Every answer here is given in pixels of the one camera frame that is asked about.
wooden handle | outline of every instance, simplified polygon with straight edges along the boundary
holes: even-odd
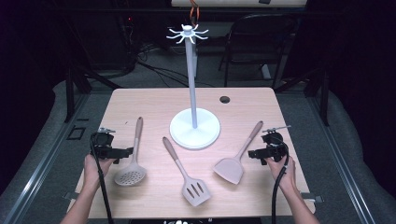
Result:
[[[264,124],[264,122],[262,122],[262,120],[260,120],[257,124],[256,127],[254,127],[253,132],[251,132],[249,138],[253,139],[254,136],[256,136],[256,134],[260,131],[260,129],[262,128],[262,125]]]
[[[143,130],[143,118],[139,117],[136,122],[136,129],[134,131],[134,138],[140,139]]]
[[[171,154],[172,159],[174,159],[174,161],[177,161],[178,160],[177,154],[175,152],[175,149],[172,147],[171,142],[169,142],[169,139],[164,137],[163,144],[165,145],[166,150],[168,150],[169,154]]]

person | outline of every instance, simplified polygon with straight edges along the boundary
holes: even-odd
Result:
[[[271,169],[274,179],[279,175],[279,172],[285,163],[285,159],[286,157],[283,157],[279,162],[275,162],[272,158],[265,159]],[[104,175],[107,174],[113,161],[113,159],[99,161]],[[319,221],[306,206],[300,191],[297,189],[295,169],[294,159],[293,157],[289,157],[289,165],[286,169],[286,173],[280,180],[279,187],[288,201],[296,224],[317,224]],[[87,155],[84,161],[84,182],[81,192],[69,212],[62,220],[61,224],[86,223],[91,210],[93,197],[99,189],[99,186],[99,175],[96,161],[92,155]]]
[[[272,158],[265,159],[271,169],[274,179],[277,179],[277,176],[285,163],[285,159],[286,157],[283,157],[279,162],[274,161]],[[294,159],[293,157],[289,157],[288,167],[279,182],[279,187],[288,201],[294,222],[296,224],[319,223],[318,219],[311,213],[308,206],[306,206],[300,191],[297,189],[295,170],[296,166]]]
[[[115,159],[99,160],[103,175],[107,174],[108,169],[114,160]],[[91,210],[93,197],[99,189],[99,186],[99,174],[95,158],[93,155],[88,154],[84,160],[84,182],[81,192],[69,212],[61,221],[61,224],[86,223],[88,220],[88,214]]]

